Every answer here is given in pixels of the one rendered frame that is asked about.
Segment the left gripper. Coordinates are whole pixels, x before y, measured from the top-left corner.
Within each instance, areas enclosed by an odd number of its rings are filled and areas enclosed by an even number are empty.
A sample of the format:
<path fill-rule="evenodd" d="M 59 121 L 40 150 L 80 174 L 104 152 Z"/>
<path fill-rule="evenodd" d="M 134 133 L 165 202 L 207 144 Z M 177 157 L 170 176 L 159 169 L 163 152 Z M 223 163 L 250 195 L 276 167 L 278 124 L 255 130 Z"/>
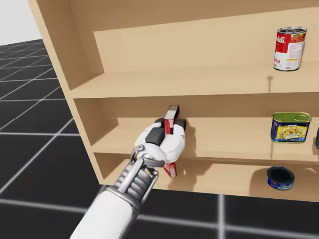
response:
<path fill-rule="evenodd" d="M 185 119 L 177 119 L 173 128 L 173 134 L 165 134 L 162 127 L 163 123 L 164 119 L 157 119 L 139 135 L 134 146 L 143 145 L 144 150 L 138 153 L 138 157 L 148 154 L 155 161 L 164 161 L 165 163 L 174 163 L 179 159 L 185 149 L 187 121 Z M 163 131 L 163 140 L 159 140 L 159 146 L 146 140 L 146 137 L 153 129 Z"/>

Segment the pale wooden shelf unit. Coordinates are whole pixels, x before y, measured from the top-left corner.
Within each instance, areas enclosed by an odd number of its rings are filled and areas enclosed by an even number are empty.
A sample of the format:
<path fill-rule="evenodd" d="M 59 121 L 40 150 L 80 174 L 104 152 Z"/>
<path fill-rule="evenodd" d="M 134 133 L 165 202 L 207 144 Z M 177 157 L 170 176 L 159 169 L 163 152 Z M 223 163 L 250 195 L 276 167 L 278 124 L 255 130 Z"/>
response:
<path fill-rule="evenodd" d="M 319 0 L 28 0 L 99 183 L 170 105 L 187 120 L 177 176 L 157 189 L 319 202 Z M 273 68 L 277 30 L 307 28 L 300 68 Z M 271 140 L 306 112 L 304 143 Z M 267 170 L 295 176 L 286 191 Z"/>

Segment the green and blue rectangular can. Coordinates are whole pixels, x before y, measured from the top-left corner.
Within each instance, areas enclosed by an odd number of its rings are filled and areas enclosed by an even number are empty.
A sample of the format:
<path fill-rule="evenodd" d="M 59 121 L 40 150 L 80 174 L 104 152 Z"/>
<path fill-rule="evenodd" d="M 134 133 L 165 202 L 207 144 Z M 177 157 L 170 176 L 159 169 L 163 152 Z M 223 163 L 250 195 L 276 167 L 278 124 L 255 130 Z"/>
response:
<path fill-rule="evenodd" d="M 306 112 L 274 112 L 271 140 L 275 143 L 304 143 L 311 121 Z"/>

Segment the red and white carton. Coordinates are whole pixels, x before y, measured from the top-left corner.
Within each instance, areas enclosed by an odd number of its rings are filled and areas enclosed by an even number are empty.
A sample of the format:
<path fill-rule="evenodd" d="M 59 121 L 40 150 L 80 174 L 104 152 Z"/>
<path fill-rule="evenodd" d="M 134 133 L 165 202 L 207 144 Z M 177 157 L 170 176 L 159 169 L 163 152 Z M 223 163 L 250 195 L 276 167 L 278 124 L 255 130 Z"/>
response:
<path fill-rule="evenodd" d="M 173 179 L 177 176 L 177 168 L 176 168 L 176 163 L 165 163 L 164 164 L 164 170 L 167 173 L 167 175 Z"/>

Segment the blue flat can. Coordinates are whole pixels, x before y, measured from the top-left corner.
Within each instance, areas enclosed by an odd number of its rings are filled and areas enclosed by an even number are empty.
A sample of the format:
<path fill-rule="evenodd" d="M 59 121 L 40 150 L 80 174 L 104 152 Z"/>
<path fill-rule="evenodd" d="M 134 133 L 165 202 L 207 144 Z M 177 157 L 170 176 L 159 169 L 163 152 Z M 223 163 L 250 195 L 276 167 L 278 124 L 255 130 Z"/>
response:
<path fill-rule="evenodd" d="M 295 176 L 289 169 L 274 166 L 267 170 L 267 183 L 270 187 L 286 191 L 293 187 Z"/>

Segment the red and white can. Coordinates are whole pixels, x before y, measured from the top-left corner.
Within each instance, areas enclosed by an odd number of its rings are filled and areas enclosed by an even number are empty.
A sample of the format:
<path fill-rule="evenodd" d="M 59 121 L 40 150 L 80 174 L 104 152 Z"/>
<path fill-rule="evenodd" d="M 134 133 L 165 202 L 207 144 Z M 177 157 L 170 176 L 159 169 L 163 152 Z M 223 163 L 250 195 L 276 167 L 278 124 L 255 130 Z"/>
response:
<path fill-rule="evenodd" d="M 294 71 L 300 68 L 307 28 L 283 27 L 277 30 L 273 68 Z"/>

